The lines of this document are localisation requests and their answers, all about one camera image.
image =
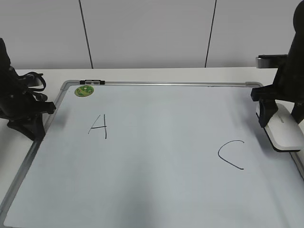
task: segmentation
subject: white table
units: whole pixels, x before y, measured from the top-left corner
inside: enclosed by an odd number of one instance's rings
[[[172,69],[64,69],[64,70],[18,70],[19,75],[35,71],[43,73],[47,82],[44,93],[54,101],[63,82],[71,79],[101,79],[105,81],[140,82],[260,82],[271,84],[276,69],[238,68],[172,68]],[[291,110],[293,105],[284,102]],[[32,141],[0,120],[0,202],[2,202]],[[304,152],[300,154],[304,161]]]

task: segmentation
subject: black marker writing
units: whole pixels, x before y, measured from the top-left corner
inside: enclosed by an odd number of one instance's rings
[[[232,141],[230,141],[230,142],[227,142],[227,143],[225,143],[224,145],[222,145],[222,146],[220,147],[220,149],[218,150],[218,156],[219,156],[222,160],[224,160],[225,162],[229,163],[230,165],[232,165],[232,166],[238,168],[239,170],[243,170],[243,168],[240,168],[240,167],[236,166],[235,164],[232,164],[231,162],[229,162],[229,161],[227,161],[226,159],[222,158],[222,157],[220,156],[220,154],[219,154],[220,150],[221,150],[224,146],[226,146],[228,143],[231,143],[231,142],[242,142],[242,143],[244,143],[244,141],[242,141],[242,140],[232,140]]]
[[[94,123],[93,123],[92,127],[90,128],[88,134],[90,134],[90,131],[91,131],[92,129],[104,128],[105,139],[106,139],[106,138],[107,138],[107,132],[106,132],[106,124],[105,124],[105,114],[104,114],[104,125],[103,125],[103,126],[100,126],[100,127],[94,127],[94,124],[96,123],[96,121],[99,119],[100,116],[101,116],[101,115],[99,115],[99,116],[97,117],[97,119],[94,121]]]

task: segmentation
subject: whiteboard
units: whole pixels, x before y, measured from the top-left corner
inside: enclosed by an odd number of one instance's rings
[[[88,97],[76,88],[5,226],[303,227],[303,180],[259,127],[251,88],[97,85]]]

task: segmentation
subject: white wall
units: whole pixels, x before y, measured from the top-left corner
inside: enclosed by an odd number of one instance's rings
[[[258,55],[288,54],[300,0],[218,0],[207,67],[254,67]]]
[[[0,37],[15,68],[90,68],[77,0],[1,0]]]
[[[215,0],[81,0],[94,68],[203,67]],[[287,54],[300,0],[218,0],[207,67]],[[90,68],[78,0],[1,0],[15,68]]]
[[[214,0],[82,0],[95,68],[202,67]]]

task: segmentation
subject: round sticker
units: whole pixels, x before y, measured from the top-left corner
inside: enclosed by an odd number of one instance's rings
[[[75,95],[79,97],[90,96],[94,92],[94,88],[90,85],[83,85],[75,90]]]

